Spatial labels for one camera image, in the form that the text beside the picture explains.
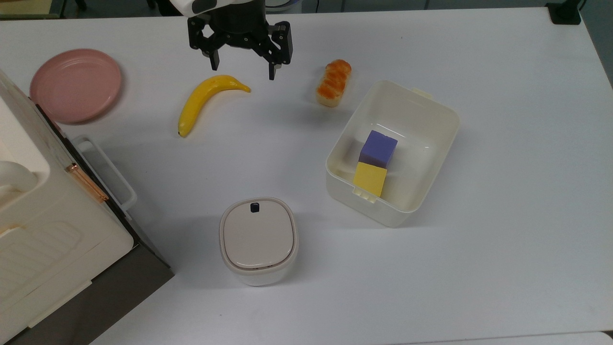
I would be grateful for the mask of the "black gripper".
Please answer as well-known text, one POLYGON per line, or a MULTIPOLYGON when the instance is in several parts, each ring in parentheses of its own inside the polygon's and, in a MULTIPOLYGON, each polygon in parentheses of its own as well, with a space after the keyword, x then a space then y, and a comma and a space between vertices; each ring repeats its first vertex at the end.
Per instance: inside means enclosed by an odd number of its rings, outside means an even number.
POLYGON ((254 50, 267 61, 271 81, 276 71, 289 65, 293 57, 291 24, 287 21, 267 24, 264 0, 218 7, 207 15, 188 18, 187 26, 190 47, 200 50, 214 71, 219 66, 218 50, 223 45, 254 50), (209 37, 204 35, 206 27, 213 30, 209 37))

